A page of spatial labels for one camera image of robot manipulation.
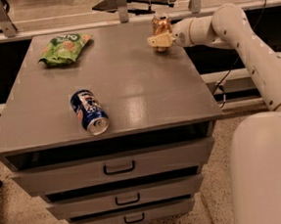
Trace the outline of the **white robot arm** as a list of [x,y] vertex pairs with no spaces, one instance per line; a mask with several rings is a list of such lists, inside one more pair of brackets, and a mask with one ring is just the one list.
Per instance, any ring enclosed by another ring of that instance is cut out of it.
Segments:
[[281,224],[281,56],[257,36],[244,10],[230,3],[210,16],[183,19],[147,43],[237,52],[265,109],[247,116],[231,139],[234,224]]

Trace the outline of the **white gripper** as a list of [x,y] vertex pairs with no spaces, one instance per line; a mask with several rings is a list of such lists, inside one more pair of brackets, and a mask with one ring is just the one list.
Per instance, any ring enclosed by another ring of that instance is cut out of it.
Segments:
[[190,26],[192,19],[184,19],[172,26],[173,34],[163,32],[159,35],[148,37],[147,42],[151,47],[170,47],[173,42],[181,47],[192,47],[193,42],[190,38]]

